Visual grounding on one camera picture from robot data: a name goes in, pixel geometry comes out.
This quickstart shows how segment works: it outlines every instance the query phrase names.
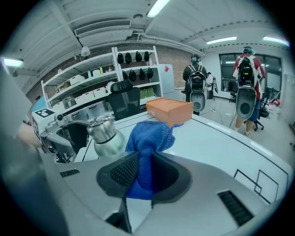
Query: air vent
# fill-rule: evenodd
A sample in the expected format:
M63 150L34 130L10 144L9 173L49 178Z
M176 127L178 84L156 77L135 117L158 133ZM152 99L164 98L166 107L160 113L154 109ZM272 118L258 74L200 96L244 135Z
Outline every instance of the air vent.
M253 218L250 211L238 200L238 198L231 192L225 191L218 193L221 201L228 209L238 226L242 226Z
M60 173L60 175L62 176L62 178L64 177L68 177L68 176L71 176L71 175L75 175L77 173L80 173L80 171L78 171L77 169L72 169L72 170L69 170L69 171L63 171Z
M80 37L84 34L94 33L96 31L105 31L105 30L122 30L129 29L131 26L130 20L109 20L103 22L97 22L94 24L89 24L78 28L75 30L77 37Z

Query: office chair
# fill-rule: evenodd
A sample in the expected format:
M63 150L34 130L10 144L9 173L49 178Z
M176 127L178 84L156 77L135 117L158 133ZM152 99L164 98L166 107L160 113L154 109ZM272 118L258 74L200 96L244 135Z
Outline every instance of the office chair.
M112 106L116 120L121 120L141 112L140 89L137 87L134 88L129 79L113 83L108 100Z
M256 121L254 121L254 124L255 124L254 131L257 131L258 124L261 126L261 130L264 130L264 125L262 123L260 123L258 120L260 119L260 117L266 118L269 116L269 112L267 111L266 105L269 105L266 101L260 102L258 119Z

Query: white table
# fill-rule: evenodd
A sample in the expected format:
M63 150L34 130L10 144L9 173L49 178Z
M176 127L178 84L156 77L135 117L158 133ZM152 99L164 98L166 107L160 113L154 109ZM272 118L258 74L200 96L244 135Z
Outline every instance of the white table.
M126 138L140 121L155 120L147 112L115 122ZM227 127L192 115L173 130L174 145L165 153L213 165L257 193L266 203L285 194L293 179L292 168L271 151ZM93 140L82 148L75 162L96 159Z

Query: brick wall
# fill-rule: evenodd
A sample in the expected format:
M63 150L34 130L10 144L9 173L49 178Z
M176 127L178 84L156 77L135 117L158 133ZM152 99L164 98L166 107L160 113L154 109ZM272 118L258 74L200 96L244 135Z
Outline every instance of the brick wall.
M124 50L136 50L136 49L152 49L152 45L145 45L145 44L123 44L118 45L119 51ZM105 47L105 48L98 48L95 50L91 50L91 55L89 57L98 56L101 54L106 54L112 51L112 47ZM178 49L174 49L171 47L165 46L156 46L158 59L160 64L172 64L173 66L173 73L174 73L174 85L175 87L183 87L184 81L182 79L183 70L184 68L190 64L190 56L191 54L188 52L184 52ZM61 63L59 66L52 69L49 73L47 73L43 77L43 81L46 82L53 76L57 74L58 69L66 69L69 66L78 63L80 59L75 60L74 57ZM46 91L48 96L51 97L55 94L55 87L48 87ZM27 97L32 102L35 103L35 98L37 96L42 96L42 88L41 82L38 82L28 93Z

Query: orange box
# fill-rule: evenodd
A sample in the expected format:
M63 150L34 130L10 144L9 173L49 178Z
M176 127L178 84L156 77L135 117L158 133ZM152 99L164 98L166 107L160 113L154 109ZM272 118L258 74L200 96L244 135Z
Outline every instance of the orange box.
M147 112L159 121L167 122L171 128L192 118L193 103L167 98L157 98L146 102Z

